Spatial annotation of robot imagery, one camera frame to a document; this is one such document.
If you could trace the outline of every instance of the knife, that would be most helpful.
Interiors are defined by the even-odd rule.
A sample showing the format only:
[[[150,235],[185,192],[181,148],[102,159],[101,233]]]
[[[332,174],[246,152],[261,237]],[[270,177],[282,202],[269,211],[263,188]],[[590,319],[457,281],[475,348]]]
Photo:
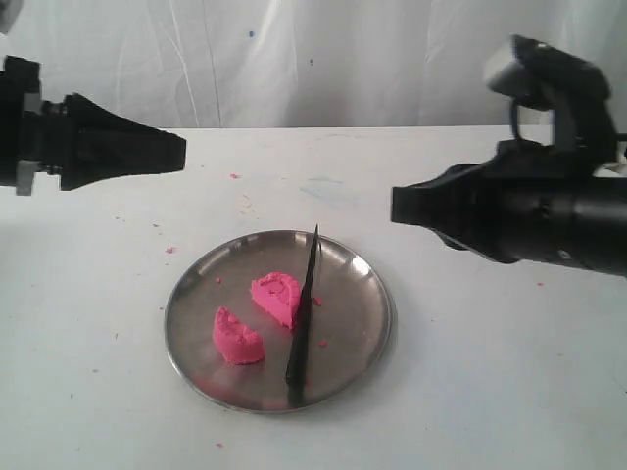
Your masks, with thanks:
[[[317,252],[317,225],[310,247],[310,260],[307,263],[307,277],[301,291],[301,299],[296,310],[296,328],[292,338],[290,358],[285,370],[285,382],[290,386],[290,392],[300,391],[302,397],[307,371],[307,358],[310,343],[310,325],[312,324],[312,284],[314,283],[315,255]]]

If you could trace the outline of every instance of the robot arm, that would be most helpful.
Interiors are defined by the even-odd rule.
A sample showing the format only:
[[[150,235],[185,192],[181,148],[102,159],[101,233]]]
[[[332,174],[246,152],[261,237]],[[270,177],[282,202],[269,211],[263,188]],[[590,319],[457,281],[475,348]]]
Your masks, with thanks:
[[[434,231],[456,250],[497,262],[521,259],[627,276],[627,179],[596,178],[617,158],[601,71],[514,36],[488,84],[512,97],[514,138],[484,164],[460,164],[392,191],[392,221]],[[554,111],[554,142],[520,136],[517,107]]]
[[[185,140],[118,117],[85,97],[41,99],[39,64],[7,57],[0,71],[0,185],[31,193],[38,171],[70,191],[102,179],[182,170]]]

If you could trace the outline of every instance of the white backdrop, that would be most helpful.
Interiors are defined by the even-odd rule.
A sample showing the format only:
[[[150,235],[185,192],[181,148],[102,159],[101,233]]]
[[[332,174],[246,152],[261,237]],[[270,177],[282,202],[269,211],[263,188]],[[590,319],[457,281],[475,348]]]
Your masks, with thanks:
[[[485,124],[483,63],[521,33],[600,65],[626,131],[626,24],[625,0],[26,0],[0,53],[162,127]]]

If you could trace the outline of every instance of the knife blade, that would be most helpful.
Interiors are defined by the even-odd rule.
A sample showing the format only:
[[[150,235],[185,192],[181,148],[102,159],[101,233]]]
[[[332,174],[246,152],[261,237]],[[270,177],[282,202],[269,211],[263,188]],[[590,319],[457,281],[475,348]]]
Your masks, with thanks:
[[[285,369],[285,382],[291,389],[296,390],[302,390],[305,385],[305,373],[307,371],[310,325],[312,324],[312,285],[314,283],[317,240],[316,225],[310,247],[310,259],[307,263],[307,276],[305,277],[305,284],[301,290],[301,298],[296,310],[296,328],[292,338],[290,357]]]

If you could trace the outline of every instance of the pink play dough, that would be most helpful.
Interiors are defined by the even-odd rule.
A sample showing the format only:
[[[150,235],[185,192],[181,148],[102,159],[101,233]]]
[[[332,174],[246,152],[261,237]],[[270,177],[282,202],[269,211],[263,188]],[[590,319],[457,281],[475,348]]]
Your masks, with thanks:
[[[295,326],[295,314],[301,297],[301,286],[292,276],[271,272],[253,281],[253,301],[290,330]]]
[[[225,306],[217,309],[214,344],[226,362],[251,364],[265,357],[262,337],[241,323]]]

